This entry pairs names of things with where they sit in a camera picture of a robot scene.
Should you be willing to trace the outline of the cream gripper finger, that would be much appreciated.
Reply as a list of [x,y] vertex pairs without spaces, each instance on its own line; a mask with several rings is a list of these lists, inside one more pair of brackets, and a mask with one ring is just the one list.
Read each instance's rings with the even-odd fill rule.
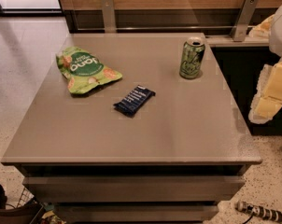
[[282,108],[282,59],[262,68],[256,90],[248,118],[252,123],[264,124]]
[[268,38],[272,26],[274,15],[269,16],[264,21],[262,21],[260,24],[254,26],[250,32],[250,37],[259,37],[259,38]]

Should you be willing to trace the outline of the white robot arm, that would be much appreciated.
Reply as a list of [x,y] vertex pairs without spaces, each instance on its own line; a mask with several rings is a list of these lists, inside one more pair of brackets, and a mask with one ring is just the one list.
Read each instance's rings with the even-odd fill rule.
[[250,105],[249,121],[264,124],[282,108],[282,5],[274,15],[253,28],[249,35],[268,37],[269,50],[279,57],[276,64],[265,64],[261,69],[257,92]]

